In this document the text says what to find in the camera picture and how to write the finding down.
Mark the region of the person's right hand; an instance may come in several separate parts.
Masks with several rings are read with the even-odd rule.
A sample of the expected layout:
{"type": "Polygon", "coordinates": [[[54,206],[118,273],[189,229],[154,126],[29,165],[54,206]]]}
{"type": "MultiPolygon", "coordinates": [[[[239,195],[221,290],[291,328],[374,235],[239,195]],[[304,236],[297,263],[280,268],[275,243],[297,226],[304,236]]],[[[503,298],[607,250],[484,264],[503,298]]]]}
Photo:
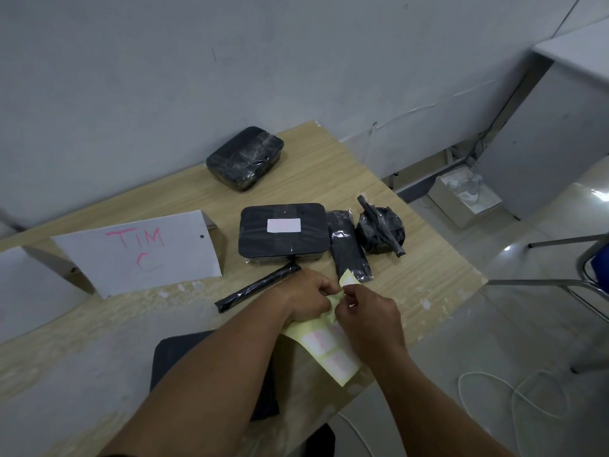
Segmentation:
{"type": "Polygon", "coordinates": [[[357,357],[374,369],[407,358],[407,347],[396,302],[370,290],[369,313],[362,321],[340,323],[357,357]]]}

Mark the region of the plastic-wrapped black box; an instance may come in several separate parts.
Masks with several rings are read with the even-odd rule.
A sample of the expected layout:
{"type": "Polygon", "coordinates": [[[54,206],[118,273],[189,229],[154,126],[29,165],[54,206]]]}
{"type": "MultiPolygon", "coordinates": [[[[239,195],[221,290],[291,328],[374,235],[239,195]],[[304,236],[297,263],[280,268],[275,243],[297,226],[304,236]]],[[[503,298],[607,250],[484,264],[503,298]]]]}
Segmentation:
{"type": "Polygon", "coordinates": [[[285,142],[259,127],[247,127],[211,153],[205,166],[235,191],[251,189],[278,163],[285,142]]]}

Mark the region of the white open box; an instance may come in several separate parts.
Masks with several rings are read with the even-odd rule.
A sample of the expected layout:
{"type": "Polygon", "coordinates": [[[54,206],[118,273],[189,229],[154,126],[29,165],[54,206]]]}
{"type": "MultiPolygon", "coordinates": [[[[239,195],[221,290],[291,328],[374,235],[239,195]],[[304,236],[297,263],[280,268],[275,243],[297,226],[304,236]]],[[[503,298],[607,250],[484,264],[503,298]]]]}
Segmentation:
{"type": "Polygon", "coordinates": [[[492,215],[502,205],[502,199],[467,166],[438,176],[429,198],[460,228],[466,229],[492,215]]]}

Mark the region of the black flat pad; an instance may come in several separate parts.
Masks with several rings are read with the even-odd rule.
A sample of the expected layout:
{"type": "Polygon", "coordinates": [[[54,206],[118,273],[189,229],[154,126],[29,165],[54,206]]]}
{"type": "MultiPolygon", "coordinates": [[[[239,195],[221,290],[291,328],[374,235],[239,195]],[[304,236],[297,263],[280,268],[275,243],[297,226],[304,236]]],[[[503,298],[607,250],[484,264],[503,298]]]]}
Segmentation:
{"type": "MultiPolygon", "coordinates": [[[[213,333],[214,330],[201,331],[161,340],[154,352],[149,391],[152,392],[171,368],[213,333]]],[[[279,403],[275,384],[275,371],[273,359],[270,358],[250,422],[262,421],[278,415],[279,403]]]]}

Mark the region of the yellow sticker label sheet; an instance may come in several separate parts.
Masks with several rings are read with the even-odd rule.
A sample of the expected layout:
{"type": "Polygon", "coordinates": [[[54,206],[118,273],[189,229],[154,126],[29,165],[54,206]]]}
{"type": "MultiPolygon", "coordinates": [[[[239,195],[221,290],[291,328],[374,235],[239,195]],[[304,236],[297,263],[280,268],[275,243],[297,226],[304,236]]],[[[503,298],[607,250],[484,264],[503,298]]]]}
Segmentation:
{"type": "Polygon", "coordinates": [[[343,296],[342,291],[329,295],[329,311],[308,321],[291,322],[281,331],[283,336],[303,347],[341,387],[362,367],[361,360],[336,319],[336,307],[343,296]]]}

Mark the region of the person's left hand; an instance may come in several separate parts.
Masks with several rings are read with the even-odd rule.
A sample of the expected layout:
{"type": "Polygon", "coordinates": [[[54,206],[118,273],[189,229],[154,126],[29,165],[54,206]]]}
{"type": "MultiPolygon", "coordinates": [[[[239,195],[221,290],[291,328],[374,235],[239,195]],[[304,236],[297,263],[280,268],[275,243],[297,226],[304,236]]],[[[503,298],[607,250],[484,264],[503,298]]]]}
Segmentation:
{"type": "Polygon", "coordinates": [[[278,283],[269,291],[270,298],[281,308],[283,326],[293,322],[305,322],[318,316],[314,315],[313,291],[314,276],[324,276],[320,272],[304,268],[278,283]]]}

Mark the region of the white board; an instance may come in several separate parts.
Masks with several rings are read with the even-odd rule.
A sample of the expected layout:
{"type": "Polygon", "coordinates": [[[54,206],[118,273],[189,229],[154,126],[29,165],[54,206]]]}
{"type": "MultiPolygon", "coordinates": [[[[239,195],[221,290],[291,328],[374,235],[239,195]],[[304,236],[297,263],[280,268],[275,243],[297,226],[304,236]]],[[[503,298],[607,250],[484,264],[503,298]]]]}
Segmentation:
{"type": "Polygon", "coordinates": [[[68,280],[75,265],[35,247],[0,252],[0,344],[54,321],[92,293],[68,280]]]}

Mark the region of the person's left forearm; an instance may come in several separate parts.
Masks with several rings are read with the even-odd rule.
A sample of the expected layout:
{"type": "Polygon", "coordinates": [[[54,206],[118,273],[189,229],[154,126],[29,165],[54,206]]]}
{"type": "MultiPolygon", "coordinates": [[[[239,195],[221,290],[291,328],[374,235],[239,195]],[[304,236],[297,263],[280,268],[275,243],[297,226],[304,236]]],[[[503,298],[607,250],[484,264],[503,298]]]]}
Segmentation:
{"type": "Polygon", "coordinates": [[[285,291],[255,299],[171,368],[100,457],[235,455],[291,313],[285,291]]]}

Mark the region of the metal chair frame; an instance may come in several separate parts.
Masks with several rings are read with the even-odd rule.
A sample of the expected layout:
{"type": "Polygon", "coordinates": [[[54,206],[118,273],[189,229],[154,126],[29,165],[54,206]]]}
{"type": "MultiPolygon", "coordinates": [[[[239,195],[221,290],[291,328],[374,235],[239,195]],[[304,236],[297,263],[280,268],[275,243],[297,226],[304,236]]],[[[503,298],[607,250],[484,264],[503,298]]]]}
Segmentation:
{"type": "Polygon", "coordinates": [[[573,296],[581,305],[609,324],[609,315],[606,315],[593,304],[581,298],[572,291],[580,288],[590,291],[609,304],[609,232],[601,235],[580,236],[575,238],[557,239],[543,242],[529,243],[526,248],[554,247],[559,245],[581,244],[591,242],[575,261],[577,278],[564,279],[491,279],[489,286],[529,286],[529,287],[556,287],[573,296]]]}

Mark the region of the white cabinet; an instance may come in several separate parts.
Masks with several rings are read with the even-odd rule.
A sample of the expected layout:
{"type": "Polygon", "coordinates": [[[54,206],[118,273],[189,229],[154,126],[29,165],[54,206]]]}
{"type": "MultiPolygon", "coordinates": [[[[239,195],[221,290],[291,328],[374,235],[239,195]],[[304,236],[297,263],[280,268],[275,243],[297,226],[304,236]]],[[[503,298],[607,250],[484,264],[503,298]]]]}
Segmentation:
{"type": "Polygon", "coordinates": [[[609,154],[609,17],[533,52],[549,68],[475,164],[520,220],[609,154]]]}

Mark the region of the person's right forearm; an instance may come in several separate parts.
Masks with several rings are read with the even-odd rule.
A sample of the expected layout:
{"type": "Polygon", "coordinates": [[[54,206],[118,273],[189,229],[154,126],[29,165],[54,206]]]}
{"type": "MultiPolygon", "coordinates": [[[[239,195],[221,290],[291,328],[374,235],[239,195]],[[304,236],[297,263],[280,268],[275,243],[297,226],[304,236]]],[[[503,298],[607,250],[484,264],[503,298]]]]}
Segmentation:
{"type": "Polygon", "coordinates": [[[407,457],[514,457],[418,368],[404,347],[367,361],[407,457]]]}

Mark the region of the black box with white label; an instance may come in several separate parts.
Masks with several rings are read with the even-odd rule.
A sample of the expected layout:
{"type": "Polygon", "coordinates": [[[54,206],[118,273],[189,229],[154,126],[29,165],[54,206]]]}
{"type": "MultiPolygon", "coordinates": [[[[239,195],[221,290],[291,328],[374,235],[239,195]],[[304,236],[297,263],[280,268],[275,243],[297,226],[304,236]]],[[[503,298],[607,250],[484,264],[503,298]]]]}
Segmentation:
{"type": "Polygon", "coordinates": [[[330,247],[322,204],[259,205],[240,213],[238,252],[248,261],[316,260],[330,247]]]}

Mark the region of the black wrapped bundle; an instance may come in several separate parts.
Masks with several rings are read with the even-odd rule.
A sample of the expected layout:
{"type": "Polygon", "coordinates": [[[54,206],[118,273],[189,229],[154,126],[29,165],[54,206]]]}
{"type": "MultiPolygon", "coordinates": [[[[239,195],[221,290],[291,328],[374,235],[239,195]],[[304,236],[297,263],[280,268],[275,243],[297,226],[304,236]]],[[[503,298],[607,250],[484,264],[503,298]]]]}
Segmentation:
{"type": "Polygon", "coordinates": [[[357,243],[372,255],[392,252],[404,256],[406,232],[401,218],[391,207],[370,204],[362,194],[357,201],[363,209],[356,226],[357,243]]]}

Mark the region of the flat black wrapped packet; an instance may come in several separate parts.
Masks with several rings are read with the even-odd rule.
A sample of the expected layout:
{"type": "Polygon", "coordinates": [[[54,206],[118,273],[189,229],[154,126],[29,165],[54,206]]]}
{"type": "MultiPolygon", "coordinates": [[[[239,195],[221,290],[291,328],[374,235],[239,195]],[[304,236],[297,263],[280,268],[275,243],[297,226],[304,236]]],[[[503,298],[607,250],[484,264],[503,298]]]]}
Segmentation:
{"type": "Polygon", "coordinates": [[[326,222],[330,234],[330,252],[337,277],[341,278],[349,270],[358,282],[371,281],[374,277],[365,253],[357,241],[351,211],[327,211],[326,222]]]}

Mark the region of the black wrapped tube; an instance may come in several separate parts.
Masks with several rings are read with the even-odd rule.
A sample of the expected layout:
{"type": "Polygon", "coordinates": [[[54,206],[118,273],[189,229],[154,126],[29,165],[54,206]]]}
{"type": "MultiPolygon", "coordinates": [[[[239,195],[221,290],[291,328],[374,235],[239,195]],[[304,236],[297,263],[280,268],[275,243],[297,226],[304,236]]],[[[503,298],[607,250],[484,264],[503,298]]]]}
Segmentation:
{"type": "Polygon", "coordinates": [[[293,274],[301,271],[301,266],[294,261],[288,262],[283,267],[271,272],[270,274],[263,276],[255,282],[246,285],[239,291],[235,291],[223,299],[215,302],[218,313],[226,313],[232,307],[239,304],[242,300],[249,298],[250,296],[265,290],[273,284],[292,276],[293,274]]]}

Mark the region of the white paper sign red writing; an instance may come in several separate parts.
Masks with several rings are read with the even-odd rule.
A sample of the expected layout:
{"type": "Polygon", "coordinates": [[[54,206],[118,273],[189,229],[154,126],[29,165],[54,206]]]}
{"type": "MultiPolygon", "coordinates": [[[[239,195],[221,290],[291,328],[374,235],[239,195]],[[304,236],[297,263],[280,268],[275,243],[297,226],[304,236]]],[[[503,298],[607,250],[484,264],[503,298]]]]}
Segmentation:
{"type": "Polygon", "coordinates": [[[201,210],[52,237],[53,242],[108,299],[161,286],[221,277],[201,210]]]}

